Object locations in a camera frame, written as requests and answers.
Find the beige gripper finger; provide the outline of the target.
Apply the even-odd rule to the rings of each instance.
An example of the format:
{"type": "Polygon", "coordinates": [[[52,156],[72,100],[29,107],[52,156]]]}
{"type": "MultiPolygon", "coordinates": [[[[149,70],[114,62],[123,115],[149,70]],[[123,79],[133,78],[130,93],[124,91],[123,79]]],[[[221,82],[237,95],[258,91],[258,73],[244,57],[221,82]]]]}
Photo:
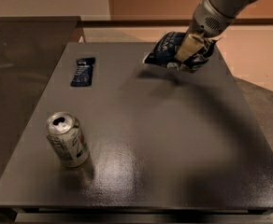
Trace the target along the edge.
{"type": "Polygon", "coordinates": [[[214,51],[214,47],[216,45],[217,41],[215,39],[211,39],[211,38],[206,38],[204,40],[204,47],[203,47],[203,51],[202,51],[202,56],[205,59],[208,59],[214,51]]]}
{"type": "Polygon", "coordinates": [[[187,34],[182,41],[175,59],[183,63],[204,47],[204,37],[197,34],[187,34]]]}

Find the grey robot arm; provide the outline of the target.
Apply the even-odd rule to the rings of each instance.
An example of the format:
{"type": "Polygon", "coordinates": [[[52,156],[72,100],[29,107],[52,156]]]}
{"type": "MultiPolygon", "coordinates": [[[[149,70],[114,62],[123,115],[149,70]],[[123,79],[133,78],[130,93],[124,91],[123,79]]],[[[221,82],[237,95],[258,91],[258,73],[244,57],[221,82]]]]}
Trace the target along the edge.
{"type": "Polygon", "coordinates": [[[175,59],[181,63],[191,57],[212,54],[213,37],[222,34],[248,5],[257,0],[202,0],[196,7],[175,59]]]}

